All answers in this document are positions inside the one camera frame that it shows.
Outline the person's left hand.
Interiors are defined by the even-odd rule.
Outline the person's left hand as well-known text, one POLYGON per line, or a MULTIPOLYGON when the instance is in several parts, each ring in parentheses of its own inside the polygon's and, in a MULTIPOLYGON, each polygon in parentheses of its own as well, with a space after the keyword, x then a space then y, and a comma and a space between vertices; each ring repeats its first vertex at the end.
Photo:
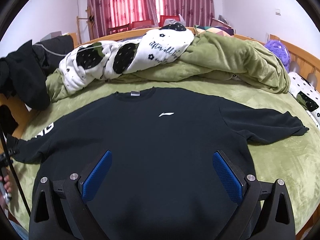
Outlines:
POLYGON ((6 201, 3 197, 4 194, 12 192, 12 183, 10 181, 10 175, 6 175, 5 177, 0 177, 1 181, 1 208, 4 210, 7 207, 6 201))

